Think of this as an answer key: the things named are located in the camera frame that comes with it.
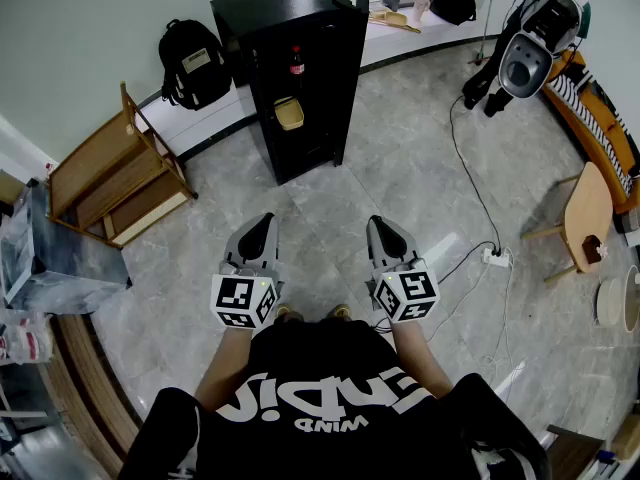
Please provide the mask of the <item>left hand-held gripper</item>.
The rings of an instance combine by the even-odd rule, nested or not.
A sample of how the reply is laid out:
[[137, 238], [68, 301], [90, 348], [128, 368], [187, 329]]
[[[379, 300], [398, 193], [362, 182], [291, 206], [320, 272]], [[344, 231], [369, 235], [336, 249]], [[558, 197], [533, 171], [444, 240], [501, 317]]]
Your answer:
[[[279, 224], [271, 212], [250, 219], [231, 235], [211, 284], [210, 309], [224, 327], [264, 327], [283, 285], [275, 266], [278, 248]], [[256, 259], [260, 262], [232, 262]]]

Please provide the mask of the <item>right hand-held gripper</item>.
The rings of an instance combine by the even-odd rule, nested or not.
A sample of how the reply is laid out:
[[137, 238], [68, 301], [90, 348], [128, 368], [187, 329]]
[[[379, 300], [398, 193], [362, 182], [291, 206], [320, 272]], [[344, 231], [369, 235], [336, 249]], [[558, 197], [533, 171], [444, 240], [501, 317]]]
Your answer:
[[373, 311], [390, 324], [426, 318], [439, 303], [440, 290], [415, 238], [379, 215], [369, 218], [366, 234], [372, 263], [367, 288]]

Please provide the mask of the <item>cola bottle red cap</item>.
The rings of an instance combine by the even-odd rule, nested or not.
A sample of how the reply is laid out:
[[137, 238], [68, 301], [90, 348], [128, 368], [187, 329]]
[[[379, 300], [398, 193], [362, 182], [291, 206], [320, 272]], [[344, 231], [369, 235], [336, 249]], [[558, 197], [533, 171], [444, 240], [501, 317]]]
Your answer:
[[301, 57], [301, 48], [299, 45], [293, 45], [291, 51], [292, 59], [289, 65], [289, 72], [296, 91], [300, 93], [303, 87], [305, 64]]

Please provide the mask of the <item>black mini fridge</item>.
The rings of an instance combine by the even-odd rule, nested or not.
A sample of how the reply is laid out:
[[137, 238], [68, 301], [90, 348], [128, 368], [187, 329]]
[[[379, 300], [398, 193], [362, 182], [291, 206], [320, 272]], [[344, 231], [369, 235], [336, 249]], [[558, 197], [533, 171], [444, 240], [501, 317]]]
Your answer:
[[[210, 5], [234, 85], [251, 90], [277, 183], [325, 162], [341, 165], [368, 0], [212, 0]], [[300, 46], [305, 64], [300, 93], [289, 72], [293, 45]], [[274, 102], [290, 96], [299, 101], [304, 124], [284, 131]]]

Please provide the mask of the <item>person's left forearm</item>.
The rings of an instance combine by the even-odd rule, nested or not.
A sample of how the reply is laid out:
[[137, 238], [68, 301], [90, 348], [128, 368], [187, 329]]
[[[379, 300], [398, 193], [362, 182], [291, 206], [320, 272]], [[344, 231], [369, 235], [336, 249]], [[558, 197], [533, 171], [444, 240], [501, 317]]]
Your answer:
[[253, 331], [227, 328], [196, 391], [195, 399], [208, 412], [225, 405], [246, 378]]

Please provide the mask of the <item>person's right forearm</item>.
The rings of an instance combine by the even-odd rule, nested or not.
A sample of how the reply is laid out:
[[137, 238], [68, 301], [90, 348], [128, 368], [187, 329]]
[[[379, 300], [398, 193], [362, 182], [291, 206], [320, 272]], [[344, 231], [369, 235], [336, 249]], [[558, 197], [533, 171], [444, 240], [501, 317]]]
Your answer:
[[404, 371], [436, 398], [450, 393], [453, 384], [432, 354], [420, 324], [397, 323], [391, 330]]

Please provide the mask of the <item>yellow plastic container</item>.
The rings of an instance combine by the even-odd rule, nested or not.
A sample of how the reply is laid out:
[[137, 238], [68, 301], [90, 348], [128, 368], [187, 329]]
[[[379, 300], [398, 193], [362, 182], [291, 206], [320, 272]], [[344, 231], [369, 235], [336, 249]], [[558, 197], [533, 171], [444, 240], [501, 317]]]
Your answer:
[[276, 119], [284, 131], [291, 131], [304, 124], [304, 112], [299, 101], [293, 97], [286, 97], [274, 102]]

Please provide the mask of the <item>wooden shelf rack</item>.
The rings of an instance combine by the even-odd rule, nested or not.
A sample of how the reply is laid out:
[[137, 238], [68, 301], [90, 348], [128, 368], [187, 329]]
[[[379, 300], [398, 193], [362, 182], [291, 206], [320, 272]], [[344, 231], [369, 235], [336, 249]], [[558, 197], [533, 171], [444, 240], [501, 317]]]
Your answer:
[[49, 175], [51, 221], [123, 248], [198, 193], [120, 84], [122, 110]]

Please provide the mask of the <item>black backpack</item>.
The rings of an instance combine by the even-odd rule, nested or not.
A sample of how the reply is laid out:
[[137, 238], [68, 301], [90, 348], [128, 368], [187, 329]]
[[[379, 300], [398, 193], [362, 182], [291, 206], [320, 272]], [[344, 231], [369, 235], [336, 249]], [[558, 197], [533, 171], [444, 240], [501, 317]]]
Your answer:
[[172, 106], [200, 110], [229, 92], [232, 79], [221, 43], [202, 23], [170, 21], [158, 49], [164, 67], [161, 97]]

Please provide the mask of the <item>grey marbled cabinet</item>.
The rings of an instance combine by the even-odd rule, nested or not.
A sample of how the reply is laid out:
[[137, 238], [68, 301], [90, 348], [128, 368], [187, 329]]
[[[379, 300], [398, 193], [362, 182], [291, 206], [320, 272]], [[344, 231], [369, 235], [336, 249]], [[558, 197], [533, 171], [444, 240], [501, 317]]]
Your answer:
[[0, 287], [9, 310], [87, 314], [132, 286], [122, 253], [47, 216], [48, 187], [21, 193], [0, 232]]

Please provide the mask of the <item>white low ledge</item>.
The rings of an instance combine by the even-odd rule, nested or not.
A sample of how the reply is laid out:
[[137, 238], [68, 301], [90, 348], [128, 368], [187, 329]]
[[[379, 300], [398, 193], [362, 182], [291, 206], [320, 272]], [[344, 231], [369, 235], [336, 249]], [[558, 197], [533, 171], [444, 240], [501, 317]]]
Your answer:
[[[459, 26], [450, 24], [426, 11], [419, 21], [410, 20], [414, 32], [376, 24], [367, 26], [360, 71], [365, 73], [395, 62], [410, 54], [422, 54], [440, 46], [478, 40], [485, 31], [493, 0], [485, 0], [477, 8], [477, 18]], [[147, 99], [142, 105], [144, 116], [136, 123], [146, 130], [148, 121], [182, 160], [187, 161], [213, 144], [252, 124], [256, 108], [247, 86], [232, 86], [220, 100], [198, 110], [173, 106], [161, 97]]]

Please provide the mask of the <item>wooden side table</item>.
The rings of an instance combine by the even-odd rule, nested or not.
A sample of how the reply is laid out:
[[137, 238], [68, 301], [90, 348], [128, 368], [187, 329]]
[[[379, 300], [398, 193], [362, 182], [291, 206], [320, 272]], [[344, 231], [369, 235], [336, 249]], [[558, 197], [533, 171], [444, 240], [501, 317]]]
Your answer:
[[570, 267], [545, 279], [553, 283], [570, 273], [591, 273], [602, 263], [589, 265], [582, 244], [589, 235], [597, 236], [606, 245], [612, 223], [613, 203], [608, 185], [598, 167], [587, 162], [578, 175], [563, 179], [558, 185], [575, 182], [562, 213], [562, 221], [551, 228], [529, 231], [523, 240], [558, 234], [572, 259]]

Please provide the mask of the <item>small brown box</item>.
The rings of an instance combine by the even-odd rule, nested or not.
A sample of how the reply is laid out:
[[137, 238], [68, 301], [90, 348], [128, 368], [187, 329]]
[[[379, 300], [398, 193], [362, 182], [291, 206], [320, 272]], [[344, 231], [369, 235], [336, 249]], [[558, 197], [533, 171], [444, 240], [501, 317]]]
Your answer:
[[587, 236], [582, 244], [582, 248], [589, 265], [599, 263], [608, 256], [607, 246], [595, 235]]

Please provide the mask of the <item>person's black printed t-shirt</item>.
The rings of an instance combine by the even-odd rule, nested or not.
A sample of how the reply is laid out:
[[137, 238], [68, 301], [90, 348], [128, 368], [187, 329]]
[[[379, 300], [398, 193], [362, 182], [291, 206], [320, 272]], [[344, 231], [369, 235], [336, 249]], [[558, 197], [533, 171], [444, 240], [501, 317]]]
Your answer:
[[245, 381], [218, 410], [162, 389], [118, 480], [551, 479], [480, 375], [452, 384], [434, 397], [363, 321], [289, 313], [253, 333]]

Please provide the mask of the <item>wooden tray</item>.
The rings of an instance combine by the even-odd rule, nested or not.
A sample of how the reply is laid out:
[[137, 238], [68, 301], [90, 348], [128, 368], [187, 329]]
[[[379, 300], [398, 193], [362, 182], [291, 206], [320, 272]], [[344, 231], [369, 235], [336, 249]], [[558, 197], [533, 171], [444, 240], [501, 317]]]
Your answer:
[[421, 33], [419, 29], [409, 25], [408, 18], [404, 14], [394, 11], [370, 11], [369, 21], [418, 34]]

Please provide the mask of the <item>wooden board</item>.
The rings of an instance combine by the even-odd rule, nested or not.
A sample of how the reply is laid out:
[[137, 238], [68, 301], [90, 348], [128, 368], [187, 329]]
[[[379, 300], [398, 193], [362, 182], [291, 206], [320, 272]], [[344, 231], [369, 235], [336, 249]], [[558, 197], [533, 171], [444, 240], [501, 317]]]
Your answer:
[[90, 316], [54, 316], [47, 329], [52, 358], [40, 368], [42, 380], [64, 428], [115, 479], [142, 419], [117, 380]]

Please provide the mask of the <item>orange sofa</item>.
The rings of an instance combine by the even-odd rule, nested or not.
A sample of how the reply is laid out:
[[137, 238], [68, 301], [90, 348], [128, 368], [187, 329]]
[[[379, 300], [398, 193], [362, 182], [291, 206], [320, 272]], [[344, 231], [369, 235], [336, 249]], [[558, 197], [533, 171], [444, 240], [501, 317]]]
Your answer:
[[580, 53], [566, 51], [554, 61], [542, 93], [600, 170], [614, 212], [639, 207], [640, 148]]

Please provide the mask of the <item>striped blanket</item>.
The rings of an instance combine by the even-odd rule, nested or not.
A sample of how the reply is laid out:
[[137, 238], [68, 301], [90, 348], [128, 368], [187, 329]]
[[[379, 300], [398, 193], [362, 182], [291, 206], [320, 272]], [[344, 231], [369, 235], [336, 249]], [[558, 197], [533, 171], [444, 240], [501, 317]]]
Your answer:
[[640, 149], [621, 114], [589, 69], [572, 62], [545, 86], [573, 112], [605, 151], [620, 180], [640, 179]]

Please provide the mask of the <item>black bag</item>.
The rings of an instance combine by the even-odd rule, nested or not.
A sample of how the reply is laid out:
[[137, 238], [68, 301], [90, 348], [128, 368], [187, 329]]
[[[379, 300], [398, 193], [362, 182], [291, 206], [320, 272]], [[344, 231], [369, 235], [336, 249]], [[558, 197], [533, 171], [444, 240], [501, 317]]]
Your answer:
[[475, 0], [431, 0], [430, 11], [456, 26], [476, 20]]

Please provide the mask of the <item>white round bin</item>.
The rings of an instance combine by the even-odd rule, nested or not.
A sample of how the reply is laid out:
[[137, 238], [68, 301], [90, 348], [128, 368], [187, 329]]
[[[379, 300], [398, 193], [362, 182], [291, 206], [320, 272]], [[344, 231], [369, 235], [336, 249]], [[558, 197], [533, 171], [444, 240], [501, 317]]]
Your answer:
[[632, 265], [624, 277], [605, 279], [597, 292], [596, 318], [600, 326], [621, 324], [627, 333], [640, 321], [640, 270]]

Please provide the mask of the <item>clear plastic bag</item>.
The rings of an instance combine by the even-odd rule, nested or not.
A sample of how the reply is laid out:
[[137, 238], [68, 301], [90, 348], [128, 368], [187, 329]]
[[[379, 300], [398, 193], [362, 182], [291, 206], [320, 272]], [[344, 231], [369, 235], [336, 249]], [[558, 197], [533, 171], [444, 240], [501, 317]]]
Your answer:
[[0, 366], [46, 363], [53, 355], [49, 315], [0, 308]]

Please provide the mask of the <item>dark wooden stool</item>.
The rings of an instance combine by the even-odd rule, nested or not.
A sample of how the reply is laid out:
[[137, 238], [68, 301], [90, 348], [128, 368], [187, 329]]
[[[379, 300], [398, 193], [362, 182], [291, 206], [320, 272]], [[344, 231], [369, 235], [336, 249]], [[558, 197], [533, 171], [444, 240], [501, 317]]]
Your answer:
[[547, 448], [552, 480], [579, 480], [596, 462], [605, 441], [556, 425], [547, 431], [555, 436]]

